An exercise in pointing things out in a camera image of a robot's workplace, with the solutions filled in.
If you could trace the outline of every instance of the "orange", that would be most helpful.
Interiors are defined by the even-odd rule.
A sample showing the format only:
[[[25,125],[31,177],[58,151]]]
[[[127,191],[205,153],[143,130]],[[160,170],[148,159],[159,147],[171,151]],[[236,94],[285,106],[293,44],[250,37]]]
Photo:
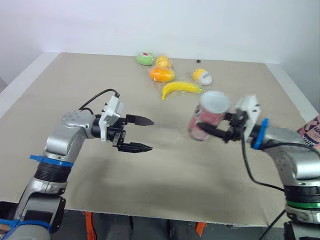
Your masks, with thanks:
[[[149,75],[152,80],[160,83],[170,82],[176,76],[174,71],[159,66],[151,68]]]

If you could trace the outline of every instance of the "plastic banana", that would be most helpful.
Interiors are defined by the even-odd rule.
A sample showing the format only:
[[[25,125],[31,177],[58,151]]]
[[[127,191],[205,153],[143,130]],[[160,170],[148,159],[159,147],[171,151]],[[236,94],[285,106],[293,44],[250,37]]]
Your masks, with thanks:
[[[166,99],[166,96],[173,92],[173,91],[185,91],[185,92],[191,92],[191,93],[204,93],[205,91],[198,87],[196,84],[191,83],[191,82],[186,82],[186,81],[173,81],[167,83],[163,88],[162,88],[162,100]]]

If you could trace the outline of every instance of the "plastic fruit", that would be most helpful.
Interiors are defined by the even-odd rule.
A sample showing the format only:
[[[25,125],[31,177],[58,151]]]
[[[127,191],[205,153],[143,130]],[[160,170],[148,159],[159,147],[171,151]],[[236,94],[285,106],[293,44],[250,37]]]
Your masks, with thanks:
[[[151,52],[141,52],[136,56],[136,61],[141,65],[149,66],[154,63],[154,56]]]
[[[209,85],[212,83],[212,77],[207,70],[203,68],[198,68],[193,71],[192,78],[196,83],[200,83],[203,86]]]
[[[171,60],[165,56],[165,55],[161,55],[161,56],[158,56],[155,60],[155,65],[157,67],[162,67],[162,68],[172,68],[172,62]]]
[[[204,93],[205,91],[198,87],[196,84],[186,81],[173,81],[167,83],[162,88],[162,100],[166,99],[166,96],[173,92],[173,91],[185,91],[185,92],[191,92],[196,94]]]
[[[160,83],[170,82],[176,76],[174,71],[159,66],[151,68],[149,75],[151,79]]]

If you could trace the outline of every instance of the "cardboard surface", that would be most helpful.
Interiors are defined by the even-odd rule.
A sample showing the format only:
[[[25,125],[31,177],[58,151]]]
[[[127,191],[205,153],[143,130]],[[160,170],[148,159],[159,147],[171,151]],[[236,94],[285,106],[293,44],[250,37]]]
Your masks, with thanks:
[[[207,89],[224,91],[232,105],[257,95],[262,114],[275,127],[298,129],[305,122],[262,63],[173,59],[176,79],[191,81],[196,68],[211,73]],[[118,152],[111,143],[88,139],[68,178],[66,207],[93,212],[215,222],[269,224],[284,208],[282,192],[249,179],[240,142],[211,137],[192,140],[188,123],[199,96],[176,93],[161,100],[161,87],[149,79],[149,67],[134,57],[60,54],[0,119],[0,201],[18,202],[46,140],[65,112],[79,108],[103,89],[114,88],[124,113],[150,118],[154,126],[127,125],[126,142],[153,147],[146,153]],[[99,113],[108,94],[90,108]],[[281,186],[272,159],[249,149],[253,175]]]

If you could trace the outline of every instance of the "blue ring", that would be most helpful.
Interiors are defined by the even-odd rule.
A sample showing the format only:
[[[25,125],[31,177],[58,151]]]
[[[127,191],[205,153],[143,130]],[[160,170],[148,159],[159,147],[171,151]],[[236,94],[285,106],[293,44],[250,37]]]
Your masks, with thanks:
[[[260,148],[260,145],[262,144],[262,141],[264,140],[266,129],[268,127],[268,121],[269,121],[268,118],[263,119],[259,133],[258,133],[258,137],[256,138],[256,141],[252,147],[253,149],[258,150]]]
[[[26,220],[26,221],[20,221],[17,223],[16,227],[22,226],[22,225],[38,225],[42,226],[46,229],[48,229],[49,233],[51,233],[51,226],[49,223],[44,221],[34,221],[34,220]]]
[[[10,235],[16,230],[17,227],[22,225],[38,225],[46,228],[49,233],[52,233],[52,229],[49,223],[46,223],[44,221],[33,221],[33,220],[26,220],[26,221],[20,221],[18,219],[15,220],[6,220],[6,219],[0,219],[1,224],[9,225],[11,230],[8,231],[4,236],[3,240],[8,239]]]
[[[54,165],[63,166],[63,167],[72,167],[74,165],[73,162],[59,161],[59,160],[44,157],[44,156],[30,155],[29,158],[36,160],[39,163],[54,164]]]

